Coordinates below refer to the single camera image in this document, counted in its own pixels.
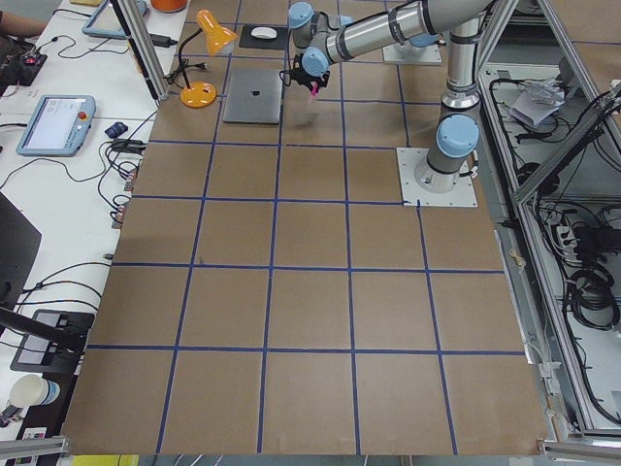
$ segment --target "black monitor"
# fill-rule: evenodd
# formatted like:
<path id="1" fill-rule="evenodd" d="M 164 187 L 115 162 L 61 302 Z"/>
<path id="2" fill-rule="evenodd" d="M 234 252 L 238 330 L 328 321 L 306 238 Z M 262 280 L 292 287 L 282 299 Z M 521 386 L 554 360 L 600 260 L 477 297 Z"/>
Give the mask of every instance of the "black monitor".
<path id="1" fill-rule="evenodd" d="M 11 369 L 71 373 L 94 315 L 38 310 L 31 318 L 13 312 L 40 244 L 41 233 L 0 193 L 0 335 L 7 327 L 23 334 Z"/>
<path id="2" fill-rule="evenodd" d="M 0 193 L 0 305 L 13 309 L 35 262 L 41 233 Z"/>

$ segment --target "robotic arm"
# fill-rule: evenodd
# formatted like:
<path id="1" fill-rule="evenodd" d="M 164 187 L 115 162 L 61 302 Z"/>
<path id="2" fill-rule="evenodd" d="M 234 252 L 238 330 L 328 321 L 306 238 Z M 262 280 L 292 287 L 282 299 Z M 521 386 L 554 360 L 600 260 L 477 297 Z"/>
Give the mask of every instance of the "robotic arm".
<path id="1" fill-rule="evenodd" d="M 474 69 L 481 15 L 493 1 L 410 1 L 356 22 L 350 17 L 316 12 L 307 2 L 295 3 L 289 9 L 288 20 L 296 48 L 290 77 L 316 93 L 327 85 L 329 68 L 335 63 L 424 34 L 450 31 L 437 144 L 415 171 L 425 189 L 447 192 L 478 142 L 478 127 L 468 113 L 473 115 L 479 103 Z"/>
<path id="2" fill-rule="evenodd" d="M 477 17 L 491 1 L 419 0 L 356 22 L 315 12 L 307 2 L 295 3 L 289 9 L 289 28 L 302 70 L 292 78 L 321 86 L 331 65 L 421 34 L 448 31 Z"/>

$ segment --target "orange desk lamp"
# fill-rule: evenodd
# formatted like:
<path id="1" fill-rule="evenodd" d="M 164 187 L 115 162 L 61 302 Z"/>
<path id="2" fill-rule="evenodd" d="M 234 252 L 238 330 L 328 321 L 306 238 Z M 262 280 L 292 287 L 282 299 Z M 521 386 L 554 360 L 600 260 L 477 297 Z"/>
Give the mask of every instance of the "orange desk lamp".
<path id="1" fill-rule="evenodd" d="M 207 51 L 210 56 L 214 56 L 224 47 L 235 41 L 238 36 L 230 29 L 220 26 L 220 24 L 215 20 L 215 17 L 213 17 L 212 12 L 209 10 L 201 10 L 198 12 L 196 14 L 196 21 L 199 26 L 201 26 L 200 29 L 181 43 L 177 58 L 179 60 L 179 67 L 183 73 L 183 78 L 185 79 L 185 87 L 181 91 L 180 96 L 181 102 L 188 107 L 192 107 L 193 109 L 200 109 L 201 107 L 207 107 L 215 100 L 217 91 L 215 90 L 213 84 L 201 81 L 194 81 L 191 83 L 189 81 L 187 74 L 185 73 L 185 65 L 183 64 L 181 57 L 183 48 L 188 42 L 201 34 L 201 32 L 204 32 L 207 39 Z"/>

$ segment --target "metal mounting plate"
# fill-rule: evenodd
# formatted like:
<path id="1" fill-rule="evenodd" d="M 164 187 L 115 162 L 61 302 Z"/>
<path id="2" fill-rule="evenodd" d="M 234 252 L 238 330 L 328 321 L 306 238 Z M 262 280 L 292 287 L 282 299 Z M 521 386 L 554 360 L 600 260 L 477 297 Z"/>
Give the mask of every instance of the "metal mounting plate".
<path id="1" fill-rule="evenodd" d="M 405 46 L 386 46 L 382 49 L 384 61 L 404 65 L 440 66 L 442 59 L 438 46 L 431 45 L 417 51 Z"/>
<path id="2" fill-rule="evenodd" d="M 458 178 L 455 187 L 445 194 L 429 192 L 418 184 L 414 178 L 414 169 L 427 156 L 428 151 L 422 148 L 397 148 L 404 205 L 415 207 L 420 203 L 423 207 L 476 207 L 476 195 L 470 177 Z M 469 170 L 468 164 L 464 162 L 460 173 L 467 173 Z"/>

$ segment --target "screen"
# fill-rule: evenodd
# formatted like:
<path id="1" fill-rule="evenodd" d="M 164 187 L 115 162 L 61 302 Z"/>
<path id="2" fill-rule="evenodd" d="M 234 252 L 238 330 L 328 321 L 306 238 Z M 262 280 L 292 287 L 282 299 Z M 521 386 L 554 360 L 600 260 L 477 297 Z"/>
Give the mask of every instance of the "screen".
<path id="1" fill-rule="evenodd" d="M 24 147 L 64 149 L 83 102 L 84 99 L 46 99 Z"/>
<path id="2" fill-rule="evenodd" d="M 37 257 L 41 233 L 0 193 L 0 304 L 12 309 Z"/>
<path id="3" fill-rule="evenodd" d="M 97 15 L 90 28 L 102 31 L 119 31 L 121 29 L 114 8 L 109 1 L 106 1 L 106 7 Z"/>

